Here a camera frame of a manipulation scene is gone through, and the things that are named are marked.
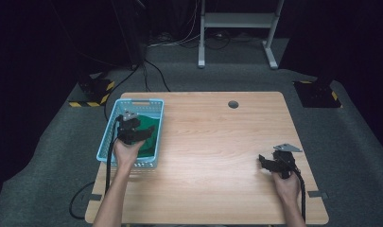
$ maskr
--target table top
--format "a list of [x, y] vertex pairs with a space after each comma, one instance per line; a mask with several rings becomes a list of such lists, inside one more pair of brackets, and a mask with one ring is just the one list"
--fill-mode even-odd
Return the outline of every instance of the table top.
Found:
[[[125, 93], [122, 97], [165, 101], [158, 166], [132, 171], [123, 223], [285, 223], [271, 175], [257, 162], [259, 154], [271, 157], [276, 145], [303, 148], [281, 93]], [[230, 108], [229, 101], [236, 101], [238, 107]], [[318, 191], [305, 153], [294, 153], [294, 158], [306, 192]], [[101, 163], [93, 194], [103, 197], [105, 173], [106, 165]], [[94, 221], [100, 203], [89, 202], [87, 222]], [[322, 198], [309, 198], [306, 193], [306, 223], [327, 221]]]

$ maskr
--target gray floor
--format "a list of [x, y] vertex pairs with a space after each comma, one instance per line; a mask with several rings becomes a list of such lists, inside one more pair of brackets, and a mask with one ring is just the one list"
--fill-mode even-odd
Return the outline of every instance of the gray floor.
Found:
[[[287, 40], [275, 40], [281, 59]], [[330, 221], [326, 226], [383, 226], [383, 148], [351, 102], [342, 85], [332, 88], [341, 109], [303, 108], [292, 86], [294, 80], [314, 80], [288, 70], [270, 70], [260, 42], [230, 43], [206, 50], [206, 67], [197, 67], [197, 48], [160, 46], [147, 59], [164, 73], [173, 92], [280, 91], [305, 149]], [[147, 65], [148, 86], [164, 92], [157, 71]], [[116, 70], [109, 79], [118, 83], [130, 72]], [[111, 95], [108, 113], [124, 92], [144, 92], [142, 70]], [[69, 215], [71, 198], [95, 179], [96, 152], [105, 130], [103, 108], [70, 108], [64, 103], [44, 132], [28, 166], [4, 183], [0, 196], [0, 226], [89, 226]], [[88, 188], [74, 203], [83, 216]]]

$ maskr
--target person's left hand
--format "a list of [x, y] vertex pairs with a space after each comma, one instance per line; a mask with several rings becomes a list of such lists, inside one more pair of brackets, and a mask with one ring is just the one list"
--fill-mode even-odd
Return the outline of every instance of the person's left hand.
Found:
[[132, 167], [137, 159], [138, 150], [144, 145], [144, 143], [145, 140], [137, 142], [133, 145], [127, 145], [123, 143], [123, 141], [117, 139], [114, 142], [113, 147], [117, 168], [120, 168], [121, 166]]

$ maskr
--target green cloth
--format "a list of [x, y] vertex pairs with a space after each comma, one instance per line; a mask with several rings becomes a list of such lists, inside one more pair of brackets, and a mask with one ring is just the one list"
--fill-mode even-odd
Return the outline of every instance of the green cloth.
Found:
[[145, 144], [138, 151], [138, 158], [153, 157], [155, 155], [156, 143], [158, 140], [160, 119], [154, 119], [144, 115], [139, 115], [137, 118], [141, 121], [141, 125], [137, 128], [138, 131], [146, 130], [151, 126], [155, 126], [152, 136], [145, 141]]

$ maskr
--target blue plastic basket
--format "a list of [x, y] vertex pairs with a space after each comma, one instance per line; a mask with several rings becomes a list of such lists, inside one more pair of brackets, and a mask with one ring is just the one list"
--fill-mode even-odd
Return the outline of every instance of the blue plastic basket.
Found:
[[[133, 112], [138, 115], [148, 116], [154, 119], [159, 119], [159, 129], [156, 140], [156, 147], [154, 156], [137, 158], [134, 163], [135, 167], [142, 168], [154, 168], [158, 165], [159, 157], [159, 145], [161, 138], [162, 123], [164, 119], [164, 106], [165, 102], [162, 99], [152, 98], [152, 99], [132, 99], [132, 98], [121, 98], [117, 99], [113, 106], [113, 111], [109, 119], [108, 125], [106, 126], [105, 133], [103, 134], [102, 142], [99, 146], [99, 151], [97, 152], [96, 158], [100, 162], [107, 163], [109, 144], [111, 143], [112, 133], [114, 133], [114, 138], [117, 136], [117, 131], [112, 131], [112, 126], [114, 120], [124, 112]], [[112, 166], [117, 166], [114, 155], [112, 155]]]

